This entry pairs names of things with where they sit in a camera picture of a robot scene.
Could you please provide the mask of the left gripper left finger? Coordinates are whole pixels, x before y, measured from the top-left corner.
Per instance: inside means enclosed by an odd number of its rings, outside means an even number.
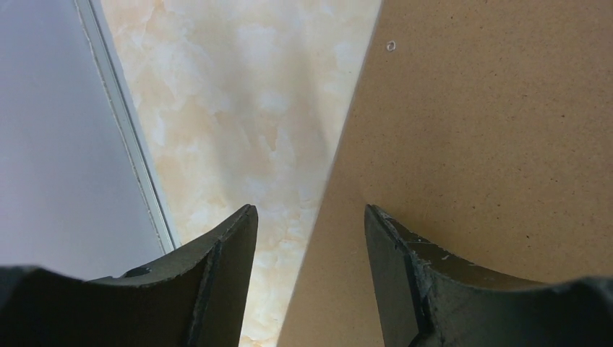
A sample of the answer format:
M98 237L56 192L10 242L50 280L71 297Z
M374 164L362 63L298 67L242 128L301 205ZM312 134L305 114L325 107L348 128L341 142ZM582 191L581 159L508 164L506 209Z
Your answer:
M245 205L204 236L118 278L91 346L236 346L257 240Z

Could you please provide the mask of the brown cardboard backing board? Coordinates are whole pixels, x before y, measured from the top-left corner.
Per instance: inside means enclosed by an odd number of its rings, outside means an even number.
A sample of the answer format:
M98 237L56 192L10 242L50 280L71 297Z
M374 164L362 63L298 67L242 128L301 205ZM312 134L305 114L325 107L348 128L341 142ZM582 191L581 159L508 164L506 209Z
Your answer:
M280 346L383 345L368 204L502 273L611 275L612 3L382 3Z

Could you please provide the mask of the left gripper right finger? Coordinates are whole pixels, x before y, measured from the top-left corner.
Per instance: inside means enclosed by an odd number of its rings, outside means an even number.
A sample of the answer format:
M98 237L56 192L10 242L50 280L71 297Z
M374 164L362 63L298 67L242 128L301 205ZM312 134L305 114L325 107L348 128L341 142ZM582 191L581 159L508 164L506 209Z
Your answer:
M386 346L502 346L526 336L521 306L541 283L490 270L364 210L374 293Z

